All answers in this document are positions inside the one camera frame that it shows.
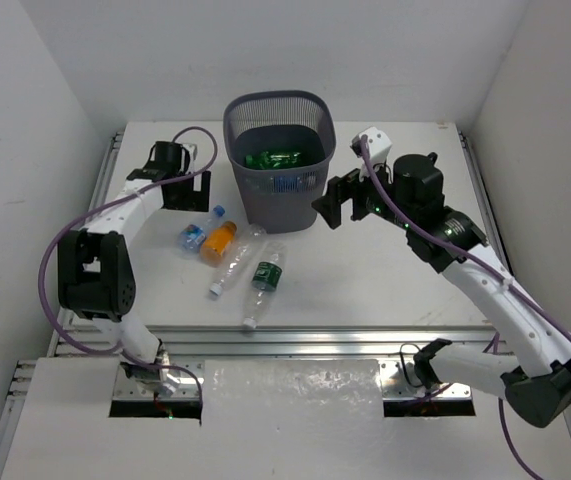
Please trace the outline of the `clear bottle blue label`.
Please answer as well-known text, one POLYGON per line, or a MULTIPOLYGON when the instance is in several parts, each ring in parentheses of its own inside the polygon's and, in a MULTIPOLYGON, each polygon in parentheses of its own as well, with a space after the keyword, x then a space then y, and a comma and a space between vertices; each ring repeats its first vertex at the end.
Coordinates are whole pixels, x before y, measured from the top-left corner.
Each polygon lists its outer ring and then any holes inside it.
POLYGON ((272 178, 273 192, 278 194, 309 192, 316 186, 317 175, 315 173, 277 175, 272 178))

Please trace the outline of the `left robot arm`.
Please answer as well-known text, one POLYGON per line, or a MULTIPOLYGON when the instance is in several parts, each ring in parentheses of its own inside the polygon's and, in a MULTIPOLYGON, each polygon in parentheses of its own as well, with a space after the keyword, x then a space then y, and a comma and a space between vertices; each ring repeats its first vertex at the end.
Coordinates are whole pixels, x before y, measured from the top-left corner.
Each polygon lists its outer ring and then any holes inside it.
POLYGON ((128 245, 157 211, 204 212, 209 208, 210 177, 201 188, 192 178, 150 190, 156 182, 195 171, 197 146, 158 141, 143 167, 126 177, 116 196, 133 198, 96 215, 80 229, 72 229, 58 243, 60 305, 91 321, 109 342, 127 354, 126 376, 153 395, 170 398, 179 389, 181 373, 170 370, 162 341, 133 313, 136 282, 128 245))

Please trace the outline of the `clear bottle colourful label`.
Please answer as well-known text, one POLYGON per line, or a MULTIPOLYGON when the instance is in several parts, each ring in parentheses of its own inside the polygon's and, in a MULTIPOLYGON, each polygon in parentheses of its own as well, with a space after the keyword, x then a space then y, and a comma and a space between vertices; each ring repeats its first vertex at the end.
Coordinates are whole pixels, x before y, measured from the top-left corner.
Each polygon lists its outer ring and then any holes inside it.
POLYGON ((208 212, 196 215, 180 232, 178 237, 179 254, 183 258, 195 257, 204 242, 225 220, 226 209, 214 206, 208 212))

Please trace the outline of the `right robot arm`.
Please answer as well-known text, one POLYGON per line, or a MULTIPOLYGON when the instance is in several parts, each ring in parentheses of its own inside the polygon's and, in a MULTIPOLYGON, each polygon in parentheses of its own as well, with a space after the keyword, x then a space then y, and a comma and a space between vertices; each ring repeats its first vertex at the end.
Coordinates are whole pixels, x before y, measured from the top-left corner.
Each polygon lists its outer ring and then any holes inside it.
POLYGON ((376 165, 373 176, 357 169, 335 176, 312 207, 332 229, 340 226, 346 201, 354 221, 374 214, 404 229, 412 252, 464 293, 512 351, 492 356, 438 338, 414 354, 408 382, 425 390, 467 384, 544 428, 571 405, 571 342, 520 300, 513 278, 495 276, 504 266, 481 229, 446 206, 436 160, 434 152, 408 154, 393 165, 376 165))

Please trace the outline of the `clear bottle white cap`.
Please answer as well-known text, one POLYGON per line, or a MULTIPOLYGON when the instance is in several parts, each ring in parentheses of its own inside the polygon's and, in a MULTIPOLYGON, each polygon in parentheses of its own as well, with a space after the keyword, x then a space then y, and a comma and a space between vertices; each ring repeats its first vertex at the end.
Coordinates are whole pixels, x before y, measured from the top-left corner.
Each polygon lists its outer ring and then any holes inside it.
POLYGON ((235 285, 261 250, 265 240, 266 230, 258 224, 251 224, 232 242, 230 249, 214 271, 209 287, 209 292, 214 298, 220 297, 235 285))

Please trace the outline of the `green plastic bottle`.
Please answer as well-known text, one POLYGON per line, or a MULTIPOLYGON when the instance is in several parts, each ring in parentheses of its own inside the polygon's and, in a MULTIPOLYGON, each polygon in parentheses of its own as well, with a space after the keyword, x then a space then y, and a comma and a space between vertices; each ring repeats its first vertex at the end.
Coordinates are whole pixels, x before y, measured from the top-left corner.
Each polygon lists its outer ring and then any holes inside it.
POLYGON ((299 151, 262 151, 245 156, 244 165, 252 170, 286 170, 307 165, 299 151))

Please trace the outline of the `orange juice bottle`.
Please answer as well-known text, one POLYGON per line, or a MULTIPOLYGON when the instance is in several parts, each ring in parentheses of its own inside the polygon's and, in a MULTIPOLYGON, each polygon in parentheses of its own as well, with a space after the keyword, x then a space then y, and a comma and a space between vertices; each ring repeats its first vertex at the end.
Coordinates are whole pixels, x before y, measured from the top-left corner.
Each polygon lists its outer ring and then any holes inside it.
POLYGON ((237 233, 237 225, 225 221, 212 231, 200 248, 201 260, 210 266, 218 266, 231 246, 237 233))

